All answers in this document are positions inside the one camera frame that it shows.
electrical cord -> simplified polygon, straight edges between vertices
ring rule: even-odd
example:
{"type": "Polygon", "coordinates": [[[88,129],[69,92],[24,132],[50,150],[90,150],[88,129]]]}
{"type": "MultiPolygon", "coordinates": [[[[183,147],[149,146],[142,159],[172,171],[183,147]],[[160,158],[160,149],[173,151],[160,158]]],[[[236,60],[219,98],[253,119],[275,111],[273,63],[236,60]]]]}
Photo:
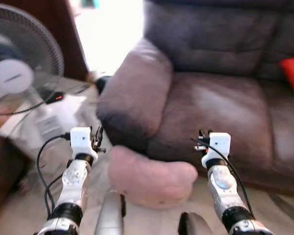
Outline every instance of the electrical cord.
{"type": "Polygon", "coordinates": [[[84,92],[85,90],[87,90],[88,88],[90,88],[90,86],[88,84],[85,84],[85,85],[81,86],[81,90],[79,90],[78,92],[75,92],[74,94],[80,94],[80,93],[84,92]]]}
{"type": "MultiPolygon", "coordinates": [[[[57,182],[57,181],[62,177],[62,175],[63,175],[63,173],[62,173],[61,175],[59,175],[57,178],[55,178],[54,180],[52,180],[52,181],[47,185],[47,187],[46,187],[46,189],[45,189],[44,200],[45,200],[45,205],[46,205],[46,208],[47,208],[48,219],[49,219],[50,216],[51,216],[51,212],[54,210],[54,206],[51,207],[51,211],[50,211],[47,196],[48,196],[49,193],[50,193],[50,187],[51,187],[55,182],[57,182]]],[[[50,200],[53,201],[53,196],[52,196],[52,194],[51,194],[51,197],[50,197],[50,195],[49,195],[49,198],[50,198],[50,200]]]]}
{"type": "MultiPolygon", "coordinates": [[[[36,160],[36,168],[37,168],[37,172],[38,172],[38,176],[39,178],[41,179],[41,181],[43,182],[43,185],[45,186],[45,188],[47,188],[47,184],[46,184],[46,181],[41,173],[41,170],[39,168],[39,160],[40,160],[40,156],[41,156],[41,153],[43,152],[44,148],[46,147],[46,145],[55,140],[55,139],[59,139],[59,138],[65,138],[66,140],[70,140],[70,133],[67,132],[65,134],[62,134],[62,135],[58,135],[58,136],[54,136],[52,138],[50,138],[49,140],[47,140],[43,146],[40,148],[39,152],[38,152],[38,155],[37,155],[37,160],[36,160]]],[[[47,194],[50,198],[50,201],[51,201],[51,208],[54,208],[54,200],[53,200],[53,197],[52,197],[52,194],[50,193],[50,190],[47,190],[47,194]]],[[[49,206],[47,207],[47,214],[50,215],[50,208],[49,206]]]]}
{"type": "Polygon", "coordinates": [[[246,204],[247,204],[247,206],[248,206],[249,212],[250,212],[251,216],[253,216],[253,217],[255,218],[254,213],[253,213],[252,208],[251,208],[251,204],[250,204],[249,198],[248,198],[248,196],[247,196],[247,193],[246,193],[246,190],[245,190],[245,187],[244,187],[244,184],[243,184],[243,182],[242,182],[242,180],[241,180],[239,174],[237,173],[236,169],[235,169],[234,166],[232,165],[232,163],[231,163],[231,162],[230,162],[230,161],[229,161],[229,160],[228,160],[228,159],[227,159],[222,153],[220,153],[217,149],[215,149],[215,148],[212,147],[211,145],[209,145],[209,144],[207,144],[207,143],[205,143],[205,142],[202,142],[202,141],[200,141],[200,140],[196,140],[196,139],[194,139],[194,138],[191,138],[191,140],[192,140],[192,141],[195,141],[196,143],[200,143],[201,145],[204,145],[204,146],[206,146],[206,147],[208,147],[208,148],[214,150],[214,151],[215,151],[216,153],[218,153],[218,154],[223,158],[223,160],[225,160],[225,162],[230,166],[231,170],[232,170],[233,173],[235,174],[236,179],[238,180],[238,182],[239,182],[239,184],[240,184],[240,186],[241,186],[241,188],[242,188],[242,191],[243,191],[243,194],[244,194],[244,198],[245,198],[246,204]]]}

pink pillow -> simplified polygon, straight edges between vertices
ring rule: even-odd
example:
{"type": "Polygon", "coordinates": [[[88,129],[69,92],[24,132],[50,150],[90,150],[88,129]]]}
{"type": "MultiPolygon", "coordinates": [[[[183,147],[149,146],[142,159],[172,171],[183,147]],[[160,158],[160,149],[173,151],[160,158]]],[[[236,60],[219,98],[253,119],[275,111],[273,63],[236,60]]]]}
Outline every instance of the pink pillow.
{"type": "Polygon", "coordinates": [[[189,163],[150,160],[124,146],[114,146],[109,154],[111,186],[127,201],[164,209],[177,206],[192,193],[197,171],[189,163]]]}

fan guard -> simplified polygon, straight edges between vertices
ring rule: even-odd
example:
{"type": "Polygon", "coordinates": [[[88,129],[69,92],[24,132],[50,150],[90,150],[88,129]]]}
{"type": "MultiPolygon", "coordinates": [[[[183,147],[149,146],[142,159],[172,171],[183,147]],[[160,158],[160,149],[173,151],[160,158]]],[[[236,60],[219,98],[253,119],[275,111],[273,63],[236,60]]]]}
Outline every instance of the fan guard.
{"type": "Polygon", "coordinates": [[[0,89],[0,115],[22,113],[41,105],[44,102],[25,101],[42,88],[55,91],[64,73],[62,53],[51,33],[28,13],[0,4],[0,61],[3,59],[25,62],[34,79],[30,89],[16,94],[0,89]]]}

sofa armrest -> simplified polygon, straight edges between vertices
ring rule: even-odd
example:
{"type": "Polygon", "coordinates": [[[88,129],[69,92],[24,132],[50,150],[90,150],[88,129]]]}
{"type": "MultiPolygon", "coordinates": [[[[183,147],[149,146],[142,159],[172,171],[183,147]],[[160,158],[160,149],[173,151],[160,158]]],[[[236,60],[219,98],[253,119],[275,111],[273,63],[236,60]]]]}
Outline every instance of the sofa armrest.
{"type": "Polygon", "coordinates": [[[160,126],[171,82],[169,59],[142,39],[105,86],[97,117],[103,126],[139,139],[150,138],[160,126]]]}

sofa cushion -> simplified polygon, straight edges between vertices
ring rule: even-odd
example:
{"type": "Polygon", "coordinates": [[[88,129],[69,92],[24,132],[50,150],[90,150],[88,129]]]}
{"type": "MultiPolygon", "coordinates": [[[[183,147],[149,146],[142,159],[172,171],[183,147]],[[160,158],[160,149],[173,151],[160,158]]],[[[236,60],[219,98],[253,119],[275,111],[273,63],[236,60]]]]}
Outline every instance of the sofa cushion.
{"type": "Polygon", "coordinates": [[[235,7],[259,7],[267,9],[280,9],[290,3],[290,9],[294,10],[294,0],[152,0],[154,2],[176,2],[181,4],[210,5],[210,6],[235,6],[235,7]]]}
{"type": "Polygon", "coordinates": [[[157,132],[171,82],[172,66],[166,55],[141,39],[106,84],[97,104],[96,115],[113,144],[128,144],[128,139],[141,142],[157,132]],[[127,138],[122,140],[117,132],[127,138]]]}
{"type": "Polygon", "coordinates": [[[285,81],[279,62],[292,57],[294,57],[294,13],[283,17],[281,25],[266,50],[263,62],[259,67],[259,78],[285,81]]]}
{"type": "Polygon", "coordinates": [[[250,75],[279,13],[146,1],[145,16],[145,37],[176,71],[250,75]]]}
{"type": "Polygon", "coordinates": [[[258,83],[247,77],[208,73],[176,73],[158,133],[147,154],[163,161],[186,161],[200,169],[194,143],[199,129],[231,135],[234,166],[272,166],[272,133],[265,99],[258,83]]]}
{"type": "Polygon", "coordinates": [[[294,93],[288,83],[262,81],[274,140],[274,170],[294,178],[294,93]]]}

